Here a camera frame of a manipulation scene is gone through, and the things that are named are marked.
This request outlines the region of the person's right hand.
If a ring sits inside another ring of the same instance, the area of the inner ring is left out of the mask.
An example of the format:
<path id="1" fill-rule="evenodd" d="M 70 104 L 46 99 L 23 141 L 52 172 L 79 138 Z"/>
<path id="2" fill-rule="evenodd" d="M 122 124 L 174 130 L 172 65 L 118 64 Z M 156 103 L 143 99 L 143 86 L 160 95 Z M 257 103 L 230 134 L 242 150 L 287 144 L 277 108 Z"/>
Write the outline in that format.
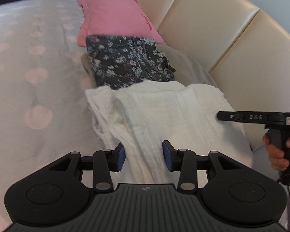
<path id="1" fill-rule="evenodd" d="M 262 141 L 265 144 L 271 166 L 276 171 L 285 171 L 287 170 L 290 161 L 285 159 L 284 152 L 272 143 L 271 136 L 269 134 L 269 131 L 266 132 L 262 138 Z M 290 148 L 290 138 L 286 141 L 286 147 Z"/>

